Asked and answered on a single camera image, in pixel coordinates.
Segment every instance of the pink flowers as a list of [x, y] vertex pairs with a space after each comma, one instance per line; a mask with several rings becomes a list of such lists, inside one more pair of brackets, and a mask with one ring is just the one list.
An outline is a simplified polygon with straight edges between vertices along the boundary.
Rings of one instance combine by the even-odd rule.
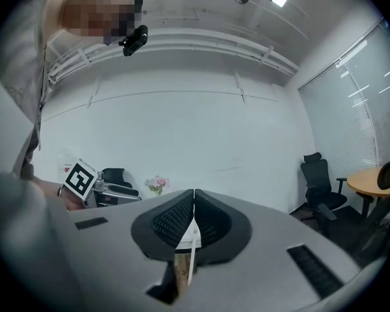
[[156, 196], [162, 195], [163, 188], [169, 187], [169, 179], [165, 179], [156, 175], [153, 179], [147, 179], [144, 184], [155, 193]]

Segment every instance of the black camera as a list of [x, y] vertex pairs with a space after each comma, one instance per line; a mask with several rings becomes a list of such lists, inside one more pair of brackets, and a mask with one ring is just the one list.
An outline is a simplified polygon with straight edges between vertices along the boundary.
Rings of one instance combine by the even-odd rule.
[[131, 36], [125, 37], [121, 42], [118, 42], [118, 45], [123, 47], [123, 53], [126, 57], [130, 57], [148, 42], [148, 31], [149, 29], [145, 25], [141, 25], [133, 31]]

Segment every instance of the white ceiling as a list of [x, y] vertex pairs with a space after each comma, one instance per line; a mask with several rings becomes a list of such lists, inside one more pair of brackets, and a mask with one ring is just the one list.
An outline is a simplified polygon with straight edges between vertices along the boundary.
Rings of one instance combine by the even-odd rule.
[[[355, 0], [288, 0], [283, 8], [270, 0], [144, 0], [142, 23], [150, 31], [196, 28], [220, 31], [249, 39], [299, 64], [344, 17]], [[49, 62], [79, 43], [62, 33], [52, 42]]]

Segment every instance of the wooden tabletop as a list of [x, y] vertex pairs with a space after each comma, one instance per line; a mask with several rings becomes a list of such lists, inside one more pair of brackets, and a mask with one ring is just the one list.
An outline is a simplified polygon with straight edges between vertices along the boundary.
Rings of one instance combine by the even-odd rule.
[[377, 177], [381, 168], [369, 168], [349, 175], [346, 183], [351, 189], [365, 195], [384, 197], [390, 194], [390, 188], [381, 190], [377, 185]]

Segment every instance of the hand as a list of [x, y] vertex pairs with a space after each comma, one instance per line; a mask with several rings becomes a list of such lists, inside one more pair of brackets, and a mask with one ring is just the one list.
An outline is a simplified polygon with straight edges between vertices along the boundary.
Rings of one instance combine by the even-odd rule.
[[[45, 194], [45, 197], [57, 197], [61, 184], [44, 181], [37, 177], [33, 178], [33, 182], [40, 187], [42, 192]], [[77, 211], [85, 208], [82, 199], [78, 198], [66, 187], [62, 189], [62, 197], [60, 199], [64, 202], [65, 207], [69, 211]]]

